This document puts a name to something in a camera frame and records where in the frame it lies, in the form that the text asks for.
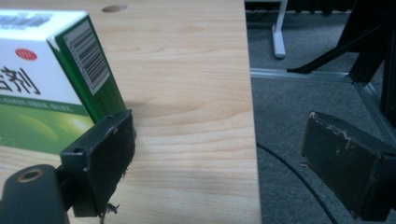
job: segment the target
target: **wooden table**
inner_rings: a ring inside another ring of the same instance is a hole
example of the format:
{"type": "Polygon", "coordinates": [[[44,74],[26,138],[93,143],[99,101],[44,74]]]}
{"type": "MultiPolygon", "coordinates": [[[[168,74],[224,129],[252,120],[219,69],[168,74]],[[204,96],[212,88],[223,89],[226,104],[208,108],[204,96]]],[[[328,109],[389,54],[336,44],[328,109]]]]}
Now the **wooden table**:
{"type": "MultiPolygon", "coordinates": [[[[261,223],[243,0],[3,0],[89,11],[127,107],[136,154],[106,223],[261,223]],[[126,5],[104,13],[109,5],[126,5]]],[[[59,157],[0,147],[0,190],[59,157]]],[[[71,223],[98,223],[74,218],[71,223]]]]}

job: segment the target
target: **white top of box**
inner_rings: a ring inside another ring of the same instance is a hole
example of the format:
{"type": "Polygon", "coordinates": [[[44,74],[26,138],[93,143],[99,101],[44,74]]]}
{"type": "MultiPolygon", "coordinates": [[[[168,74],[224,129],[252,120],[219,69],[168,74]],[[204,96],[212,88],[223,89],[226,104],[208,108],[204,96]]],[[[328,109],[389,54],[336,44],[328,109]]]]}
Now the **white top of box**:
{"type": "Polygon", "coordinates": [[[85,11],[0,9],[0,38],[45,40],[87,14],[85,11]]]}

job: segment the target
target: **gray carpet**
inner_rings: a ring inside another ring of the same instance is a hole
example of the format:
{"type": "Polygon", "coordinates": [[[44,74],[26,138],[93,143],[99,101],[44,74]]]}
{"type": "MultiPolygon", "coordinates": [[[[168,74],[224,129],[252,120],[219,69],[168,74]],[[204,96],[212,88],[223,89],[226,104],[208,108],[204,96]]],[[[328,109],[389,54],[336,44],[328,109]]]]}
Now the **gray carpet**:
{"type": "MultiPolygon", "coordinates": [[[[335,47],[348,14],[288,13],[283,37],[286,59],[273,54],[271,25],[275,13],[248,12],[247,37],[251,68],[285,70],[308,63],[335,47]]],[[[347,53],[320,71],[348,72],[357,57],[347,53]]],[[[379,90],[382,70],[373,86],[379,90]]],[[[253,77],[252,93],[257,142],[269,147],[297,169],[329,207],[338,223],[355,220],[309,168],[301,165],[301,146],[310,111],[334,115],[383,140],[383,134],[357,93],[347,82],[253,77]]],[[[258,148],[263,223],[331,223],[308,189],[285,165],[258,148]]],[[[387,223],[396,223],[391,211],[387,223]]]]}

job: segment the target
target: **red oval logo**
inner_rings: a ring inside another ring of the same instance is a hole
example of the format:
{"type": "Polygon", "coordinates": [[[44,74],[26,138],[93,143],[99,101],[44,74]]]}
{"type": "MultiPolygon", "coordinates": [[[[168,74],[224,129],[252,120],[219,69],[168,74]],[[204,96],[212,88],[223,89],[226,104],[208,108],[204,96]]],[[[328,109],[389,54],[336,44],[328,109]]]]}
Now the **red oval logo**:
{"type": "Polygon", "coordinates": [[[32,61],[37,59],[37,55],[35,55],[35,53],[29,49],[16,49],[15,53],[18,55],[18,57],[25,60],[32,61]]]}

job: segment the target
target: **green and white box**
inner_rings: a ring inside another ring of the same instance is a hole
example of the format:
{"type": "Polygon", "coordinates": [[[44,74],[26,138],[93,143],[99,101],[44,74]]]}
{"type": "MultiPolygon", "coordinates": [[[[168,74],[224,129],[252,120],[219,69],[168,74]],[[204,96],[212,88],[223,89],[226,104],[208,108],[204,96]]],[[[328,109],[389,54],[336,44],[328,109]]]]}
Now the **green and white box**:
{"type": "Polygon", "coordinates": [[[87,12],[0,9],[0,145],[59,153],[121,110],[87,12]]]}

